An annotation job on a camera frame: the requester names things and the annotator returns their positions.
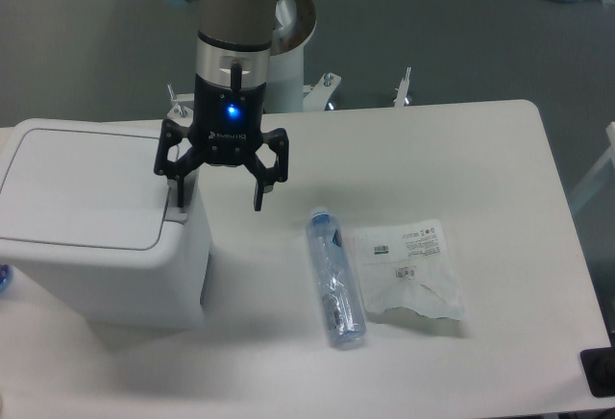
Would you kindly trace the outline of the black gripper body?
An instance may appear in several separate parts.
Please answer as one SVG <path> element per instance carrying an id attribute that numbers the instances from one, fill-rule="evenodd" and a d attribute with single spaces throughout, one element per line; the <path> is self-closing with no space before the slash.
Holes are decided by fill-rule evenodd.
<path id="1" fill-rule="evenodd" d="M 263 143 L 260 129 L 266 85 L 233 90 L 197 76 L 194 115 L 188 130 L 191 148 L 186 162 L 259 167 L 257 150 Z"/>

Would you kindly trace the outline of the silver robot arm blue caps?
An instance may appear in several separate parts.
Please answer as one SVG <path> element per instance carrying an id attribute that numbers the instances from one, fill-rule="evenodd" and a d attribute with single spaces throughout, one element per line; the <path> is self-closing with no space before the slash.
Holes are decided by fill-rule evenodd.
<path id="1" fill-rule="evenodd" d="M 154 171 L 176 188 L 182 209 L 185 180 L 202 164 L 245 166 L 260 210 L 264 193 L 288 177 L 285 129 L 261 129 L 270 59 L 288 37 L 276 16 L 282 0 L 183 1 L 200 9 L 192 122 L 163 120 Z"/>

